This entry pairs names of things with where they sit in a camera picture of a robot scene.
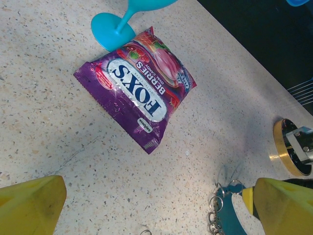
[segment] blue plastic wine glass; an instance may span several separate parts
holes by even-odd
[[[153,11],[164,8],[177,0],[128,0],[128,9],[123,18],[111,13],[100,13],[93,17],[91,30],[98,41],[108,51],[113,51],[135,37],[135,32],[127,23],[139,11]]]

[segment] dark floor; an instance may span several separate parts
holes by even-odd
[[[313,0],[198,1],[313,114]]]

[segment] blue object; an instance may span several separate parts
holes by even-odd
[[[286,0],[291,6],[301,6],[310,0]]]
[[[245,186],[242,184],[229,185],[227,187],[219,188],[216,195],[223,199],[223,208],[217,212],[216,221],[222,224],[223,234],[225,235],[247,235],[242,228],[236,212],[234,210],[233,203],[231,201],[232,193],[230,192],[240,192]],[[221,202],[217,200],[218,206],[221,207]]]
[[[123,18],[110,13],[100,13],[93,17],[91,30],[98,41],[108,51],[113,51],[135,37],[135,32],[127,23],[139,11],[158,10],[177,0],[129,0],[128,10]]]

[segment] fox's candy packet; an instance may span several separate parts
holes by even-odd
[[[74,76],[148,154],[196,86],[152,27],[101,59],[86,62]]]

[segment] red logo on packet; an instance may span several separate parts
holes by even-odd
[[[102,63],[96,66],[96,76],[98,78],[98,81],[105,89],[112,90],[113,83],[103,74],[101,64]]]

